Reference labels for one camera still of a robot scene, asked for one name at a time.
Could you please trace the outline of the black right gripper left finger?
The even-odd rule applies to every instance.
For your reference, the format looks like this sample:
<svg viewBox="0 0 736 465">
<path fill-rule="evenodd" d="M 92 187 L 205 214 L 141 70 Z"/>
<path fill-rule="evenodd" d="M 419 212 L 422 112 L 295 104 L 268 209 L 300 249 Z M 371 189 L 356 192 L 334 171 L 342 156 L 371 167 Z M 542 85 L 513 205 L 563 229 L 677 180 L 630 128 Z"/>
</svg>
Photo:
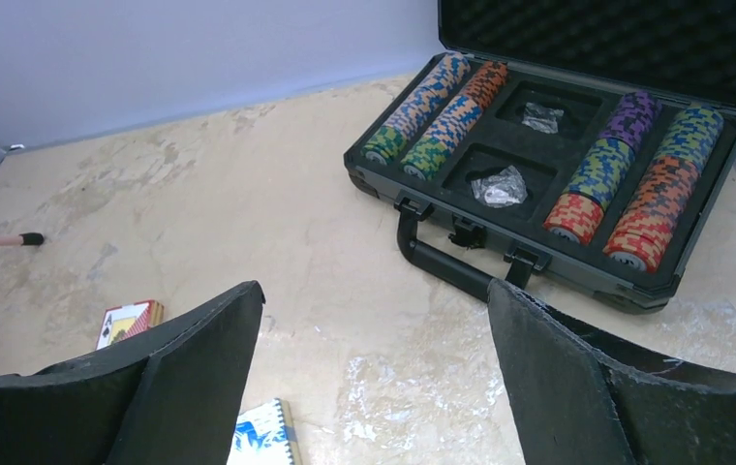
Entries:
<svg viewBox="0 0 736 465">
<path fill-rule="evenodd" d="M 223 464 L 265 297 L 247 281 L 138 335 L 0 376 L 0 464 Z"/>
</svg>

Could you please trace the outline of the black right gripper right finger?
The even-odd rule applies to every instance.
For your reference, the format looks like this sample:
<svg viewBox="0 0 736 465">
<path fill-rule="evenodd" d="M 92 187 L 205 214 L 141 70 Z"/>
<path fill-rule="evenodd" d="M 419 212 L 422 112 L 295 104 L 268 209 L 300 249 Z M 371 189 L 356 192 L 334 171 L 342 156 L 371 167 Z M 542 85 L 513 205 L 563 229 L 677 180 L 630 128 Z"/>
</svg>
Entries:
<svg viewBox="0 0 736 465">
<path fill-rule="evenodd" d="M 503 280 L 488 315 L 529 464 L 736 464 L 736 373 L 634 344 Z"/>
</svg>

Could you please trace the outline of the red playing card deck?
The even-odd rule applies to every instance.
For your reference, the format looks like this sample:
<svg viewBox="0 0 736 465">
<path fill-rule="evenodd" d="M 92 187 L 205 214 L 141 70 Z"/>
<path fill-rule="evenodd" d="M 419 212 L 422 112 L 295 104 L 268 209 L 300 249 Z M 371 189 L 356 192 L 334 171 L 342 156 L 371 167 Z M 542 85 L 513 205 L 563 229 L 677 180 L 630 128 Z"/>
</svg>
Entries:
<svg viewBox="0 0 736 465">
<path fill-rule="evenodd" d="M 109 308 L 103 317 L 96 349 L 101 350 L 157 326 L 163 321 L 164 312 L 165 306 L 153 299 Z"/>
</svg>

